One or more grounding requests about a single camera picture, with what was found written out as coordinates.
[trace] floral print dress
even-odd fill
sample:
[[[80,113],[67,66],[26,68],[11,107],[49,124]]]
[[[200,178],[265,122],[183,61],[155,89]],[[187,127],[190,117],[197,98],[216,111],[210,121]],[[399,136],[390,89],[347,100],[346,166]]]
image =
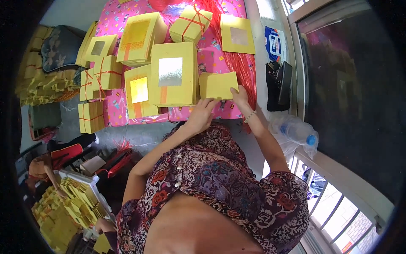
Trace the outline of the floral print dress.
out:
[[[143,196],[123,205],[117,215],[117,250],[143,253],[154,218],[180,190],[240,225],[266,254],[288,253],[309,225],[307,189],[306,182],[283,171],[257,181],[228,128],[212,123],[165,153],[149,175]]]

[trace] table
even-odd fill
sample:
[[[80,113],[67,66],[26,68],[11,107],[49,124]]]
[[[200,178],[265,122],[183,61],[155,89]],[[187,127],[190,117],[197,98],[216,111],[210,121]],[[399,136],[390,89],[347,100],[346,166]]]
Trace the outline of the table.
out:
[[[225,14],[246,18],[245,5],[243,0],[218,0],[221,3]],[[100,15],[99,23],[96,28],[96,36],[118,35],[118,42],[113,54],[117,55],[119,40],[124,31],[128,17],[140,13],[155,12],[147,0],[133,0],[120,4],[118,0],[108,0]],[[168,27],[171,26],[177,17],[162,16]],[[169,30],[166,35],[165,43],[170,43]],[[212,28],[208,28],[199,43],[198,65],[199,74],[202,72],[228,73],[228,69],[220,45],[214,38]],[[126,65],[123,66],[123,73],[133,69]],[[192,112],[191,107],[170,107],[163,109],[161,115],[129,119],[127,112],[127,101],[125,98],[124,74],[121,79],[121,88],[106,91],[104,100],[104,122],[106,127],[124,126],[128,124],[150,124],[155,122],[177,122],[186,121]],[[237,119],[242,118],[241,112],[237,106],[229,100],[219,102],[214,108],[215,119]]]

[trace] floral cushion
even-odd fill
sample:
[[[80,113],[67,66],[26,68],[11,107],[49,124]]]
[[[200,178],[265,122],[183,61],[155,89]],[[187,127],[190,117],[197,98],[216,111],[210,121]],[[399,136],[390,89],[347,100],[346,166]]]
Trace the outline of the floral cushion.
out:
[[[42,68],[52,72],[61,67],[75,65],[83,37],[67,26],[57,26],[41,47]]]

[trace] concrete floor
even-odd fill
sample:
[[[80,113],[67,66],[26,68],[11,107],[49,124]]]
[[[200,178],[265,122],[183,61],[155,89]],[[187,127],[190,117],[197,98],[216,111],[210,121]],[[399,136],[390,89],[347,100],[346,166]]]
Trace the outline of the concrete floor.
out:
[[[58,141],[69,142],[81,135],[78,103],[79,95],[60,103],[62,124],[56,135]],[[241,119],[221,120],[221,122],[230,128],[234,140],[246,154],[248,165],[257,175],[257,179],[261,179],[264,158],[254,136],[243,131]],[[104,128],[96,133],[100,139],[100,144],[94,144],[94,146],[97,149],[111,151],[116,148],[114,142],[126,139],[130,141],[134,149],[138,150],[142,155],[146,155],[162,141],[162,137],[169,133],[175,125],[167,122]]]

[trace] wet wipes package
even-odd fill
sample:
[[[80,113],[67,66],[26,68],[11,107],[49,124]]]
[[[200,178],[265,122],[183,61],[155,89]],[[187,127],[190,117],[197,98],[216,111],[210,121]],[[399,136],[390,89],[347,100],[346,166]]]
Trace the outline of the wet wipes package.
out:
[[[269,60],[286,61],[286,40],[283,31],[265,26],[265,47]]]

